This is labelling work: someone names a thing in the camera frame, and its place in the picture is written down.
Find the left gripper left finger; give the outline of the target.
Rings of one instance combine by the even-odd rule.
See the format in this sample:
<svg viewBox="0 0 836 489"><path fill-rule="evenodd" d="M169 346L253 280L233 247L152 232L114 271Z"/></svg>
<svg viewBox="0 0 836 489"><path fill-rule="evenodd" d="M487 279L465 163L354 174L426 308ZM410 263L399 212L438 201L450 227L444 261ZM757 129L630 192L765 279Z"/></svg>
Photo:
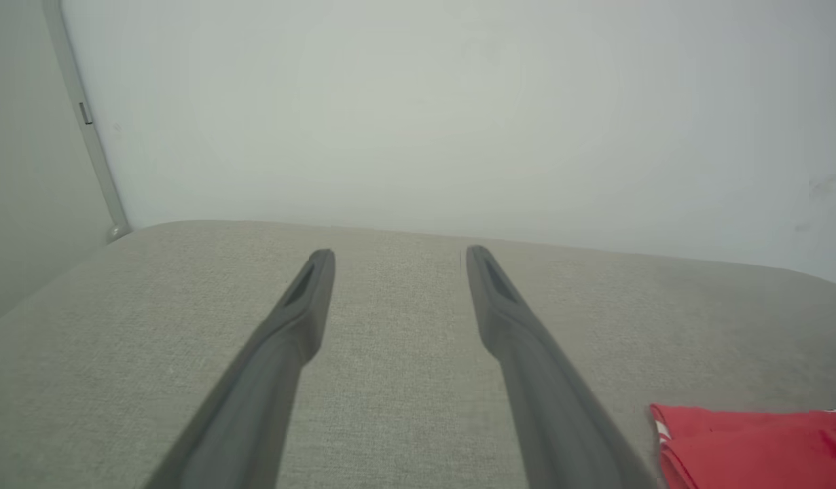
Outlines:
<svg viewBox="0 0 836 489"><path fill-rule="evenodd" d="M254 330L148 488L274 488L299 377L323 341L335 255L313 251Z"/></svg>

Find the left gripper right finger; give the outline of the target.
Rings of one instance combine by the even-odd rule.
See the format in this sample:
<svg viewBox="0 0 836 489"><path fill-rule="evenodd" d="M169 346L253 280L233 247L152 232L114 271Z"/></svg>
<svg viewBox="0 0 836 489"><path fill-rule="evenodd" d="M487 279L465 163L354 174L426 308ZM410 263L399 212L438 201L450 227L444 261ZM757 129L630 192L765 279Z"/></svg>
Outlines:
<svg viewBox="0 0 836 489"><path fill-rule="evenodd" d="M655 488L645 467L491 251L465 254L483 345L501 366L532 488Z"/></svg>

